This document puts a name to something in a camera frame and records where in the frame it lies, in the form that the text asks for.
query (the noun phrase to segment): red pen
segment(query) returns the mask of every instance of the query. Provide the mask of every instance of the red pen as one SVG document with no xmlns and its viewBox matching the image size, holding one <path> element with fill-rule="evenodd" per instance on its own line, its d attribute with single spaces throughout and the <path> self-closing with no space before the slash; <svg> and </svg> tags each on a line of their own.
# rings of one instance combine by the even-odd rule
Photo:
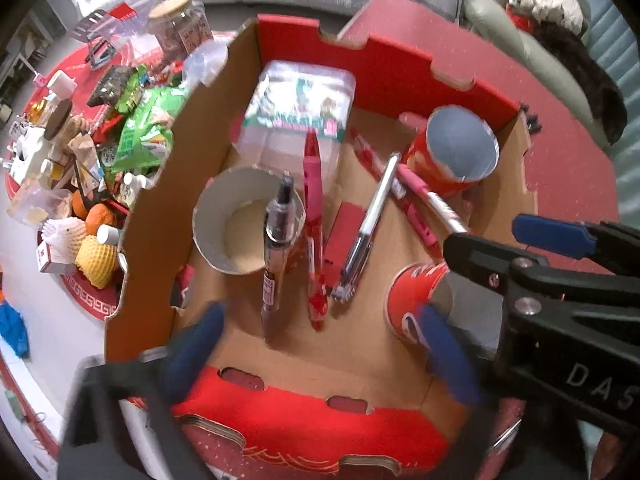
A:
<svg viewBox="0 0 640 480">
<path fill-rule="evenodd" d="M 353 136 L 353 151 L 355 152 L 356 158 L 365 170 L 369 171 L 375 179 L 379 180 L 383 171 L 385 171 L 385 163 L 376 153 L 376 150 L 374 150 L 354 128 L 350 130 L 350 133 Z M 442 249 L 436 235 L 431 231 L 424 216 L 406 196 L 406 189 L 397 178 L 394 178 L 391 185 L 391 193 L 398 207 L 404 212 L 409 224 L 411 224 L 416 234 L 420 237 L 424 248 L 430 254 L 431 258 L 435 262 L 441 261 Z"/>
<path fill-rule="evenodd" d="M 305 175 L 306 247 L 309 257 L 309 315 L 311 325 L 322 328 L 328 302 L 322 264 L 322 163 L 314 130 L 306 133 L 305 155 L 302 160 Z"/>
</svg>

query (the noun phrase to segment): glass jar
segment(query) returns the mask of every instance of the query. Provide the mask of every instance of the glass jar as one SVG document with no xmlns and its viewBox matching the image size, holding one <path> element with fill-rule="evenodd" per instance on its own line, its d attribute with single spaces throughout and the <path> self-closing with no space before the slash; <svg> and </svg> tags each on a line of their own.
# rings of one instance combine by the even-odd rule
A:
<svg viewBox="0 0 640 480">
<path fill-rule="evenodd" d="M 184 61 L 213 35 L 204 5 L 193 0 L 165 0 L 149 12 L 146 30 L 157 39 L 167 63 Z"/>
</svg>

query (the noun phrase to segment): red cardboard box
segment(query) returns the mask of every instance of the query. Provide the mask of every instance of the red cardboard box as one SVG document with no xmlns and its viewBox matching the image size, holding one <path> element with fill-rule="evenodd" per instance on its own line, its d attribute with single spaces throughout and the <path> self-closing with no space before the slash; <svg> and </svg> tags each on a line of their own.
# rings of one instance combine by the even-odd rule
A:
<svg viewBox="0 0 640 480">
<path fill-rule="evenodd" d="M 522 161 L 529 136 L 517 104 L 478 80 L 447 82 L 445 75 L 431 72 L 428 54 L 401 44 L 380 38 L 340 44 L 320 32 L 315 20 L 259 16 L 230 45 L 212 85 L 192 94 L 174 123 L 175 144 L 156 186 L 142 190 L 127 221 L 122 251 L 129 271 L 119 308 L 106 321 L 105 357 L 130 360 L 165 345 L 172 331 L 198 319 L 207 301 L 227 300 L 225 333 L 190 398 L 175 407 L 184 423 L 233 439 L 246 455 L 305 470 L 329 473 L 341 464 L 377 464 L 399 474 L 432 468 L 456 438 L 466 409 L 426 371 L 424 352 L 402 343 L 385 324 L 383 306 L 393 277 L 409 264 L 430 260 L 393 201 L 385 206 L 356 297 L 348 306 L 330 306 L 322 332 L 308 322 L 305 266 L 287 275 L 283 328 L 271 347 L 260 330 L 261 273 L 221 274 L 194 250 L 193 207 L 210 177 L 239 164 L 228 132 L 244 113 L 262 68 L 275 59 L 353 73 L 356 95 L 348 128 L 355 127 L 384 157 L 403 150 L 415 134 L 396 120 L 401 113 L 428 117 L 441 105 L 469 108 L 489 123 L 500 145 L 500 162 L 480 185 L 482 201 L 470 227 L 515 245 L 511 220 L 535 213 Z M 375 188 L 346 141 L 325 210 L 325 232 L 340 202 L 366 208 Z M 444 234 L 426 214 L 434 231 Z M 187 307 L 178 312 L 169 298 L 175 275 L 188 262 L 195 274 Z M 221 375 L 228 369 L 260 377 L 265 389 L 225 381 Z M 361 399 L 366 412 L 330 407 L 335 404 L 328 400 L 336 397 Z"/>
</svg>

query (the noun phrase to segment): green snack bag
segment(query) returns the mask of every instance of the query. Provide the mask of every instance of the green snack bag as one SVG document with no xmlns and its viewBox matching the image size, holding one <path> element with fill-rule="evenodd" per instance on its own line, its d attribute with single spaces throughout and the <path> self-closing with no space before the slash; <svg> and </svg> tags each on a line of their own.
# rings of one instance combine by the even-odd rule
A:
<svg viewBox="0 0 640 480">
<path fill-rule="evenodd" d="M 142 96 L 142 86 L 140 86 L 140 76 L 138 72 L 134 72 L 129 77 L 127 85 L 120 99 L 115 105 L 119 114 L 129 115 L 140 102 Z"/>
<path fill-rule="evenodd" d="M 124 124 L 111 171 L 160 166 L 174 143 L 171 125 L 185 94 L 183 87 L 144 91 L 140 104 Z"/>
</svg>

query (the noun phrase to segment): clear plastic box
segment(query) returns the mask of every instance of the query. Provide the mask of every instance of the clear plastic box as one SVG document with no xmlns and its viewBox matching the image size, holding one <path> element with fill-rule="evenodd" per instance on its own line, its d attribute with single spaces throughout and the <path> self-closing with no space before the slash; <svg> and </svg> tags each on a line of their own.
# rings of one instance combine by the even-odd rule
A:
<svg viewBox="0 0 640 480">
<path fill-rule="evenodd" d="M 242 122 L 236 150 L 249 164 L 288 171 L 303 187 L 302 159 L 309 129 L 318 134 L 322 187 L 334 184 L 353 103 L 356 81 L 350 72 L 326 66 L 271 61 Z"/>
</svg>

